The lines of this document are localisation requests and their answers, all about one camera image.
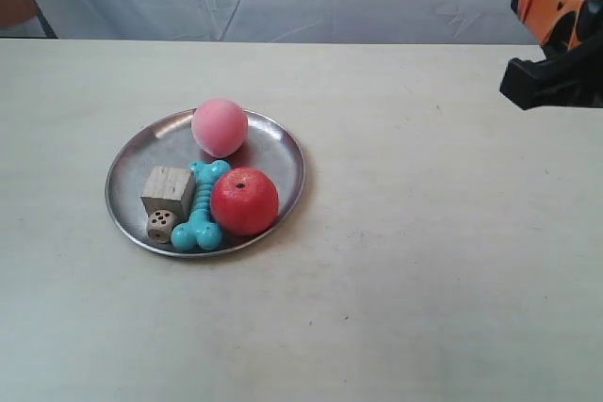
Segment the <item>black orange right gripper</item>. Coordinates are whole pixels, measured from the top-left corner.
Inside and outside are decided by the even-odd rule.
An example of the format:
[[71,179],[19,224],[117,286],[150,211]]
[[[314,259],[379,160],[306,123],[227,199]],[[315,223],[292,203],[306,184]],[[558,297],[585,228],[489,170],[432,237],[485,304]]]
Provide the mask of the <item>black orange right gripper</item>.
[[522,110],[602,106],[602,0],[511,0],[540,61],[511,59],[499,91]]

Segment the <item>person's bare forearm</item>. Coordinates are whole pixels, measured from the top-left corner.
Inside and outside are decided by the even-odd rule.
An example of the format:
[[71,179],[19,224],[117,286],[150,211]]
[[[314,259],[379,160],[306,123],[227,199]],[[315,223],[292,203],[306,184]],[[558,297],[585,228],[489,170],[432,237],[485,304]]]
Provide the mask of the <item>person's bare forearm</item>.
[[0,26],[9,28],[26,23],[38,15],[35,0],[0,0]]

